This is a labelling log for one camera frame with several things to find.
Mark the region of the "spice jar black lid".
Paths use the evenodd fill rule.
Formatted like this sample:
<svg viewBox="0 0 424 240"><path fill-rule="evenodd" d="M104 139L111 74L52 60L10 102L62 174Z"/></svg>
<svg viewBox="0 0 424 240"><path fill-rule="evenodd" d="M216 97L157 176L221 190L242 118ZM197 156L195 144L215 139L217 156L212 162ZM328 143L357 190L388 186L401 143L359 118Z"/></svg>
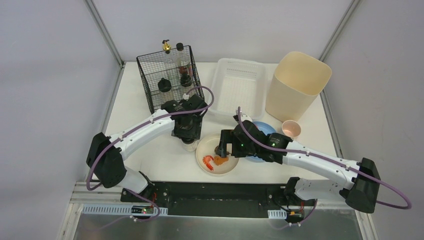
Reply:
<svg viewBox="0 0 424 240"><path fill-rule="evenodd" d="M186 94L190 89L193 88L193 79L189 73L184 72L181 75L180 86L183 94Z"/></svg>
<svg viewBox="0 0 424 240"><path fill-rule="evenodd" d="M188 152L194 152L199 144L199 140L193 138L182 138L181 141L183 149Z"/></svg>
<svg viewBox="0 0 424 240"><path fill-rule="evenodd" d="M162 77L161 80L157 83L157 87L160 91L163 102L173 100L172 84L168 79Z"/></svg>

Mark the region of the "cream round plate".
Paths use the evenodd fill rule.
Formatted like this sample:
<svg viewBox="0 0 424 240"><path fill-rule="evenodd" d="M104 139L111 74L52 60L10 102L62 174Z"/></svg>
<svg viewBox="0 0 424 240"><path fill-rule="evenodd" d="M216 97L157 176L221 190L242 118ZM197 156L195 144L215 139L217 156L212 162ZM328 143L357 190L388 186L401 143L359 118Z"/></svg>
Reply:
<svg viewBox="0 0 424 240"><path fill-rule="evenodd" d="M228 155L228 161L222 165L215 165L213 161L210 164L213 166L214 170L209 170L203 163L203 157L213 156L215 157L215 148L218 146L220 140L220 134L210 134L201 139L198 143L198 146L195 151L195 156L199 166L209 174L212 175L225 175L231 172L239 163L239 159L231 155Z"/></svg>

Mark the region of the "blue round plate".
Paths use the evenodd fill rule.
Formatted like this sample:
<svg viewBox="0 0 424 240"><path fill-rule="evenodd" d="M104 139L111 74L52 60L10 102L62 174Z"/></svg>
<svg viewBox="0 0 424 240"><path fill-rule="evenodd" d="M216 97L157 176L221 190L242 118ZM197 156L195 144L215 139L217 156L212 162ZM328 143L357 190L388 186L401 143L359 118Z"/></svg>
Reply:
<svg viewBox="0 0 424 240"><path fill-rule="evenodd" d="M254 121L253 124L266 135L277 132L271 125L269 125L265 122ZM250 162L253 162L253 163L264 163L265 162L262 158L257 157L257 156L248 156L248 157L246 157L246 159Z"/></svg>

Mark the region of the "dark sauce bottle red label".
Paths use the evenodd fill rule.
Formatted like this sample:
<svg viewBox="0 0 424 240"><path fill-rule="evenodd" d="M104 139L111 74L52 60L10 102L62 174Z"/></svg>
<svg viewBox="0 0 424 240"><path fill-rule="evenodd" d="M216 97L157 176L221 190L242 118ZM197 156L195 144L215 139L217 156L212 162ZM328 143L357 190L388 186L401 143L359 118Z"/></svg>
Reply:
<svg viewBox="0 0 424 240"><path fill-rule="evenodd" d="M176 44L177 59L176 64L180 74L187 74L190 77L193 76L191 57L185 52L183 43L179 42Z"/></svg>

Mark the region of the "clear bottle gold spout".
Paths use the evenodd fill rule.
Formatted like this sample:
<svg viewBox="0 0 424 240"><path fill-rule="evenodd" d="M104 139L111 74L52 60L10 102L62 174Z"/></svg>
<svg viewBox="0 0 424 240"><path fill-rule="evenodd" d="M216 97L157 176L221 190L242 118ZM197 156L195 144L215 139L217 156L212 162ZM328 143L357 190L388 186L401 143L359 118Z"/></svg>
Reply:
<svg viewBox="0 0 424 240"><path fill-rule="evenodd" d="M171 54L172 48L168 41L169 39L162 41L162 50L164 51L163 63L168 79L172 82L175 82L178 76L177 65L174 61L174 56Z"/></svg>

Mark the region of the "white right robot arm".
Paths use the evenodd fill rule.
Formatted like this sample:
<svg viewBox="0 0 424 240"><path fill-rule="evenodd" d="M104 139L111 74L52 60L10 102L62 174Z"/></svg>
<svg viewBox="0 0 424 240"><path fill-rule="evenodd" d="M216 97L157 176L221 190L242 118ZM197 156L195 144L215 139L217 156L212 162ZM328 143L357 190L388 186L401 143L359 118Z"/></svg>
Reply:
<svg viewBox="0 0 424 240"><path fill-rule="evenodd" d="M286 196L301 200L343 200L357 211L374 213L380 188L376 180L380 174L373 160L355 161L314 152L286 135L264 133L246 114L233 118L237 126L220 132L214 149L217 156L256 157L268 163L305 169L324 179L290 177L284 190Z"/></svg>

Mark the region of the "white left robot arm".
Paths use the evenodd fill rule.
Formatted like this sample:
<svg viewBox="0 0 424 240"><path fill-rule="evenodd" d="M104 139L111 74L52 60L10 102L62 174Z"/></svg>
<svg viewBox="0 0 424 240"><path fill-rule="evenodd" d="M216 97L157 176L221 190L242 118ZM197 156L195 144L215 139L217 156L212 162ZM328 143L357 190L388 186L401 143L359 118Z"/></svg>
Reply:
<svg viewBox="0 0 424 240"><path fill-rule="evenodd" d="M153 183L140 171L126 167L124 161L163 134L180 139L184 148L193 152L200 139L206 107L207 103L198 95L186 96L181 101L169 100L139 125L111 136L100 132L92 139L86 163L101 186L119 186L140 194Z"/></svg>

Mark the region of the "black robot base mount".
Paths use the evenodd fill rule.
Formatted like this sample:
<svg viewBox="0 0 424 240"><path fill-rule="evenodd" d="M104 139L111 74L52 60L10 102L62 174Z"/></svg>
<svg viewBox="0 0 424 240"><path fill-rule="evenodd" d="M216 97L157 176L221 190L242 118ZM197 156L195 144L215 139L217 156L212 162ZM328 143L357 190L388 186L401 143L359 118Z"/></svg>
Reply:
<svg viewBox="0 0 424 240"><path fill-rule="evenodd" d="M271 211L294 213L299 219L313 199L302 200L285 190L285 184L206 183L155 181L135 196L123 189L124 203L148 199L167 210L169 216L267 218Z"/></svg>

